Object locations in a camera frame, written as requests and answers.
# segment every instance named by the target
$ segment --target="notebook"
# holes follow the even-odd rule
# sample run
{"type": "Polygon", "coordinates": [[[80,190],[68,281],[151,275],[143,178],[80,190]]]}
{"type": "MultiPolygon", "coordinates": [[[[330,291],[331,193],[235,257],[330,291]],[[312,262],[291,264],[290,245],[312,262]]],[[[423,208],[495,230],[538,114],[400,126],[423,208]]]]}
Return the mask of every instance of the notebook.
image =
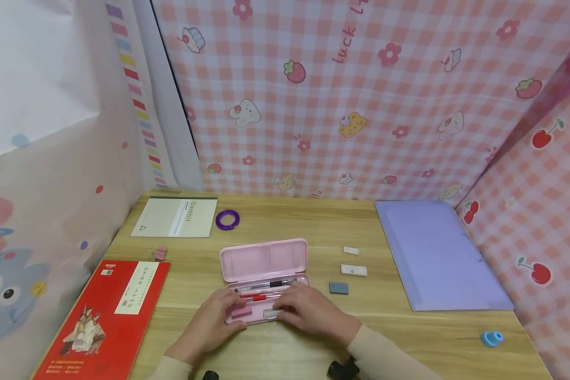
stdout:
{"type": "Polygon", "coordinates": [[[413,311],[512,310],[513,303],[442,201],[377,201],[413,311]]]}
{"type": "Polygon", "coordinates": [[[103,260],[33,380],[126,380],[169,263],[103,260]]]}
{"type": "Polygon", "coordinates": [[[151,197],[131,236],[207,238],[217,198],[151,197]]]}

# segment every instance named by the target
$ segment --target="blue pencil sharpener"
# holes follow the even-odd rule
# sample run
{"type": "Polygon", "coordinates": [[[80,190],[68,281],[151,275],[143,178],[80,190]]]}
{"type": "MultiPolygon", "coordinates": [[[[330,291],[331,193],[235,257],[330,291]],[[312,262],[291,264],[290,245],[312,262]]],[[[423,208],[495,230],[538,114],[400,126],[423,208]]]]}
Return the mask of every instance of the blue pencil sharpener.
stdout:
{"type": "Polygon", "coordinates": [[[502,334],[497,331],[486,331],[481,334],[481,341],[485,344],[486,347],[498,347],[499,344],[502,343],[504,337],[502,334]]]}

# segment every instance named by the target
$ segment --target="desk surface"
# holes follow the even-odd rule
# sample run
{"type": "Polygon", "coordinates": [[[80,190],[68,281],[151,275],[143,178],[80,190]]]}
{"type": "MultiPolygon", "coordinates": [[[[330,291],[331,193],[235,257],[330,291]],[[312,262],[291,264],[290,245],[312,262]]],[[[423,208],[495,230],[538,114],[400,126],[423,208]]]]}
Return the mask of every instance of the desk surface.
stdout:
{"type": "MultiPolygon", "coordinates": [[[[130,379],[154,371],[162,353],[184,330],[201,303],[225,285],[219,252],[233,245],[304,238],[307,273],[343,311],[438,372],[444,379],[551,379],[545,365],[512,311],[412,312],[372,201],[230,196],[218,197],[217,211],[241,215],[233,231],[213,225],[208,239],[130,237],[150,195],[144,194],[118,232],[105,259],[147,260],[150,247],[167,245],[172,263],[156,311],[141,345],[130,379]],[[359,248],[360,256],[342,253],[359,248]],[[366,278],[340,275],[340,264],[368,267],[366,278]],[[348,282],[348,296],[329,294],[329,281],[348,282]],[[500,331],[505,341],[486,348],[486,330],[500,331]]],[[[294,331],[280,322],[250,326],[198,365],[196,379],[207,369],[238,379],[325,379],[329,363],[346,352],[294,331]]]]}

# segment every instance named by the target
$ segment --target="blue polka dot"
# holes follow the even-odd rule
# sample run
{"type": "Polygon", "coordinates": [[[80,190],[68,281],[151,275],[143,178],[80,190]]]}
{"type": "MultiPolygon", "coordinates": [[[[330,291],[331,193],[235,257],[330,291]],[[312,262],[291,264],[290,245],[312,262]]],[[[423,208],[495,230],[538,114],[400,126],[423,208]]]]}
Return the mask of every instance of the blue polka dot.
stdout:
{"type": "Polygon", "coordinates": [[[26,135],[21,135],[21,133],[17,133],[11,139],[11,143],[17,148],[23,148],[30,143],[30,138],[26,135]]]}

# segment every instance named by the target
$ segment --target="beige sleeve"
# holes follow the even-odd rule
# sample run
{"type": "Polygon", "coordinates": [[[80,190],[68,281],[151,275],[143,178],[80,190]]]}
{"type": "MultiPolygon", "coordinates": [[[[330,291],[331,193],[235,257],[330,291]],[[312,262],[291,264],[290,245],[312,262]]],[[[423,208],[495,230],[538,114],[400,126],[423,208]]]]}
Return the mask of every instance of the beige sleeve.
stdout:
{"type": "Polygon", "coordinates": [[[172,357],[163,356],[148,380],[188,380],[192,366],[172,357]]]}
{"type": "Polygon", "coordinates": [[[356,360],[364,380],[441,379],[392,341],[365,325],[361,325],[347,349],[356,360]]]}

